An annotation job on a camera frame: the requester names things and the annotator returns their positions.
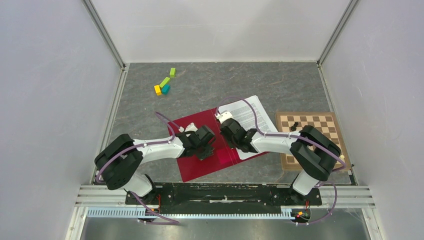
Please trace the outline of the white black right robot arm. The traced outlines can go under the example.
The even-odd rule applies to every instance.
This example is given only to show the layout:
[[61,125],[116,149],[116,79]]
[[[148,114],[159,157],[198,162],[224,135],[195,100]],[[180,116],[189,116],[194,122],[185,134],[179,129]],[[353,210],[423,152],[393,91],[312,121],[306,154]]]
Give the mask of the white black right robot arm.
[[302,167],[289,189],[289,199],[302,204],[310,191],[328,180],[341,149],[319,130],[306,125],[296,132],[261,132],[256,128],[244,129],[233,117],[217,118],[220,133],[231,148],[243,153],[282,153],[292,155]]

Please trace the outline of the red clip file folder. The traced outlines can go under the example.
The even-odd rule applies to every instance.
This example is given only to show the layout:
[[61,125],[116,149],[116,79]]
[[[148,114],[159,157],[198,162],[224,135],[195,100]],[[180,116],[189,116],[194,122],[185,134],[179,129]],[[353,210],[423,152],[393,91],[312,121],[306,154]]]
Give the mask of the red clip file folder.
[[266,152],[248,154],[248,158],[241,158],[236,148],[230,148],[225,138],[220,134],[220,125],[215,118],[215,108],[204,110],[192,115],[173,120],[175,124],[186,128],[189,124],[201,127],[206,125],[215,134],[212,144],[213,155],[200,160],[196,156],[180,157],[177,159],[179,172],[183,182],[217,172],[219,170],[240,164],[244,161],[266,155]]

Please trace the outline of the printed text paper sheet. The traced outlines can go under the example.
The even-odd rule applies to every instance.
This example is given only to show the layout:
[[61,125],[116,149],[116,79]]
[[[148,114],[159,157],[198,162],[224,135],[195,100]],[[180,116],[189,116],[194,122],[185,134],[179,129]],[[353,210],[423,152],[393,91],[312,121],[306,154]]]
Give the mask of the printed text paper sheet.
[[[217,108],[216,113],[221,114],[224,111],[229,111],[232,114],[233,119],[238,121],[245,130],[257,129],[258,132],[262,131],[263,133],[278,131],[266,113],[258,96],[253,95],[245,99],[228,97],[227,100],[235,101],[228,104],[221,104]],[[248,154],[253,154],[252,152],[242,152],[239,149],[237,149],[237,152],[240,154],[241,158],[248,158]]]

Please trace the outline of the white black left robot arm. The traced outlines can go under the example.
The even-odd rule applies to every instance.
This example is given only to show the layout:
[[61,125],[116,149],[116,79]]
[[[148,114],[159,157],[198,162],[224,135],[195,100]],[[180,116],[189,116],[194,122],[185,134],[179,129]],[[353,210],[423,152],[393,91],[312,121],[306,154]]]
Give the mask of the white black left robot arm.
[[109,190],[128,190],[143,203],[151,204],[157,198],[157,191],[148,175],[136,175],[139,166],[162,159],[197,157],[203,160],[213,155],[215,139],[206,125],[197,128],[193,123],[183,132],[151,141],[121,134],[95,158],[98,170],[95,181],[105,184]]

